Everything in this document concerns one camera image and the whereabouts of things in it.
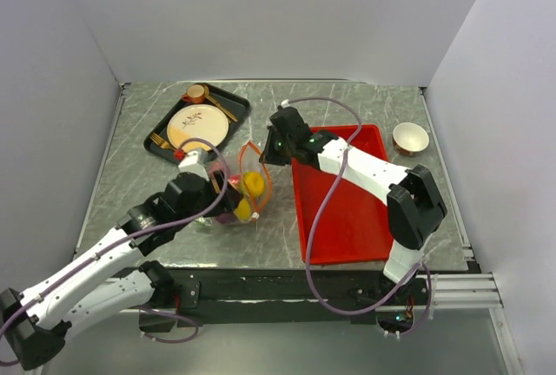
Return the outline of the clear zip bag orange zipper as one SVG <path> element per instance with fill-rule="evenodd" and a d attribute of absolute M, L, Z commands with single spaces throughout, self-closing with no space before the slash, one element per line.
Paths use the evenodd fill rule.
<path fill-rule="evenodd" d="M 236 155 L 224 157 L 229 169 L 228 200 L 236 204 L 231 213 L 214 217 L 221 225 L 239 225 L 259 219 L 272 192 L 270 174 L 260 162 L 261 150 L 252 141 L 244 144 Z"/>

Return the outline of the yellow lemon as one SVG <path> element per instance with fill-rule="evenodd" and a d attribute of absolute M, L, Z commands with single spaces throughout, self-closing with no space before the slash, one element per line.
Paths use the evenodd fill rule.
<path fill-rule="evenodd" d="M 266 191 L 264 177 L 255 171 L 248 171 L 242 175 L 241 190 L 244 194 L 258 198 Z"/>

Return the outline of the purple onion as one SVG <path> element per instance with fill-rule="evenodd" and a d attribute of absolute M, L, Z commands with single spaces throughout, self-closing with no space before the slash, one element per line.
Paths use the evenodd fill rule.
<path fill-rule="evenodd" d="M 214 218 L 221 225 L 231 225 L 237 222 L 237 218 L 233 213 L 220 214 Z"/>

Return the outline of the red apple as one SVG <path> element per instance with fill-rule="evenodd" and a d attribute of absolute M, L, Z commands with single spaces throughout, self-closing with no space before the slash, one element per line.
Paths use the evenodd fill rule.
<path fill-rule="evenodd" d="M 242 177 L 240 175 L 233 175 L 228 179 L 228 183 L 237 191 L 241 191 Z"/>

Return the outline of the yellow banana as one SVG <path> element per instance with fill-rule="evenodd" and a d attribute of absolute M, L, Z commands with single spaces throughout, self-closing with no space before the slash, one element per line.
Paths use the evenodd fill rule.
<path fill-rule="evenodd" d="M 233 211 L 236 219 L 240 222 L 249 222 L 252 219 L 253 210 L 249 201 L 246 198 L 242 198 L 237 207 Z"/>

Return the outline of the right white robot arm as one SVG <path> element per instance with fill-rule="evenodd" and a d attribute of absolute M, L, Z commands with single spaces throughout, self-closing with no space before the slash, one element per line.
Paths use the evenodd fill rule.
<path fill-rule="evenodd" d="M 261 162 L 292 168 L 306 266 L 382 259 L 381 297 L 400 304 L 447 207 L 428 168 L 357 148 L 366 130 L 361 122 L 311 127 L 281 105 L 269 118 Z"/>

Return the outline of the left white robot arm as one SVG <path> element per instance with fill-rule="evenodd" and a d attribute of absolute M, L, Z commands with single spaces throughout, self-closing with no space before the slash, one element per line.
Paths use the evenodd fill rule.
<path fill-rule="evenodd" d="M 230 197 L 237 192 L 228 178 L 227 170 L 182 172 L 57 273 L 21 292 L 5 289 L 1 336 L 15 359 L 1 365 L 34 370 L 52 360 L 71 336 L 122 309 L 166 305 L 172 279 L 157 261 L 145 261 L 115 284 L 105 281 L 170 243 L 193 220 L 232 212 Z"/>

